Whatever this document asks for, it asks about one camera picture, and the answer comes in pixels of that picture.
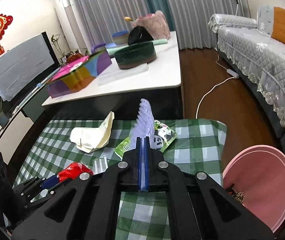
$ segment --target green checkered tablecloth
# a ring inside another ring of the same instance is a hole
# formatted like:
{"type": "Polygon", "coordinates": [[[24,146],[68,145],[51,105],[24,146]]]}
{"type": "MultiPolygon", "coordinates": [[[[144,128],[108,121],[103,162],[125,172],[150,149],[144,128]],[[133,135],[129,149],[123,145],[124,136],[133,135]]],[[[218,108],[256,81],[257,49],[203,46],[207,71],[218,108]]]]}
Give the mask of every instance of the green checkered tablecloth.
{"type": "MultiPolygon", "coordinates": [[[[164,152],[164,159],[182,171],[195,174],[205,171],[216,182],[222,183],[220,157],[226,140],[227,127],[218,121],[160,120],[177,132],[177,138],[164,152]]],[[[114,121],[109,144],[91,154],[82,152],[69,140],[74,127],[98,127],[101,121],[52,120],[43,130],[23,163],[15,184],[34,176],[50,177],[72,162],[81,162],[92,168],[100,156],[109,159],[109,165],[120,158],[114,148],[126,137],[134,121],[114,121]]],[[[116,239],[159,240],[170,239],[166,197],[164,192],[123,192],[119,206],[116,239]]]]}

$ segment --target plastic bag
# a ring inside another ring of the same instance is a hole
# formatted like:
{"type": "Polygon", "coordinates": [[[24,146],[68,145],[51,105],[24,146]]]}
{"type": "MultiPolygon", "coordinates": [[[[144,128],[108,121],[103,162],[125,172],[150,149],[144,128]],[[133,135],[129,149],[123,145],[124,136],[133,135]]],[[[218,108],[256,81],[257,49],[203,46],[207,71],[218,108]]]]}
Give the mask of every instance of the plastic bag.
{"type": "Polygon", "coordinates": [[[62,182],[67,178],[75,179],[83,172],[87,172],[90,175],[93,175],[92,170],[87,168],[84,164],[75,162],[71,163],[67,168],[60,171],[57,174],[57,177],[59,178],[59,182],[62,182]]]}
{"type": "MultiPolygon", "coordinates": [[[[167,147],[175,140],[177,133],[171,129],[168,125],[159,122],[158,120],[154,121],[155,135],[153,140],[150,140],[150,146],[153,149],[164,152],[167,147]]],[[[124,152],[130,151],[130,138],[129,136],[124,139],[118,146],[115,148],[114,152],[122,159],[124,152]]]]}
{"type": "Polygon", "coordinates": [[[106,169],[108,169],[108,160],[106,156],[96,158],[93,161],[93,173],[94,174],[105,172],[106,169]]]}

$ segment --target table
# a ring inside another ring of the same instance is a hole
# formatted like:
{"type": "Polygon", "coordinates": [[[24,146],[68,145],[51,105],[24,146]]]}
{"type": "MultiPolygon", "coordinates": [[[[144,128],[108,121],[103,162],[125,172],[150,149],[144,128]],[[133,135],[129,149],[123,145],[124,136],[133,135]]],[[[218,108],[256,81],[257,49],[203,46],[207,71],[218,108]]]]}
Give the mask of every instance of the table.
{"type": "MultiPolygon", "coordinates": [[[[109,144],[87,154],[70,142],[71,130],[74,127],[98,127],[101,121],[51,120],[28,154],[14,185],[34,176],[48,178],[74,161],[92,167],[95,158],[105,155],[109,165],[119,162],[114,148],[129,135],[134,122],[114,121],[109,144]]],[[[220,157],[227,127],[219,121],[206,119],[161,122],[177,132],[177,138],[164,152],[164,159],[184,172],[205,171],[222,184],[220,157]]],[[[170,239],[165,193],[123,192],[116,239],[170,239]]]]}
{"type": "MultiPolygon", "coordinates": [[[[42,105],[55,107],[55,119],[101,120],[110,111],[116,120],[134,120],[141,98],[147,99],[156,119],[182,119],[181,74],[176,32],[171,32],[167,44],[155,46],[157,59],[148,70],[100,85],[98,76],[86,88],[57,98],[49,97],[42,105]]],[[[101,73],[112,73],[112,64],[101,73]]]]}

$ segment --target pink basket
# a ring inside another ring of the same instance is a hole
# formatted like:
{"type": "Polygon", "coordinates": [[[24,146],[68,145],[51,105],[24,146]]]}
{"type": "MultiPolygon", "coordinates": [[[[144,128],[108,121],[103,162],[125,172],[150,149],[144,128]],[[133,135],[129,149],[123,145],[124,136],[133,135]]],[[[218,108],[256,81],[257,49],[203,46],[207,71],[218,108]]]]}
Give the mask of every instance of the pink basket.
{"type": "Polygon", "coordinates": [[[235,184],[244,206],[275,232],[285,219],[285,155],[268,145],[249,147],[223,171],[224,188],[235,184]]]}

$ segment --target black bag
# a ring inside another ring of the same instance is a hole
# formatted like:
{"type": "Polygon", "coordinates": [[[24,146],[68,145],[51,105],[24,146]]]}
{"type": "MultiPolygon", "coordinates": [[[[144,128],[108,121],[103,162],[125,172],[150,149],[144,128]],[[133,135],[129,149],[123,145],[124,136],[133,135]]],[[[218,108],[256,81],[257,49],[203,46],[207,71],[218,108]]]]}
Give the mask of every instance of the black bag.
{"type": "Polygon", "coordinates": [[[153,41],[154,38],[150,35],[147,29],[143,26],[136,26],[132,29],[128,36],[128,45],[138,42],[153,41]]]}

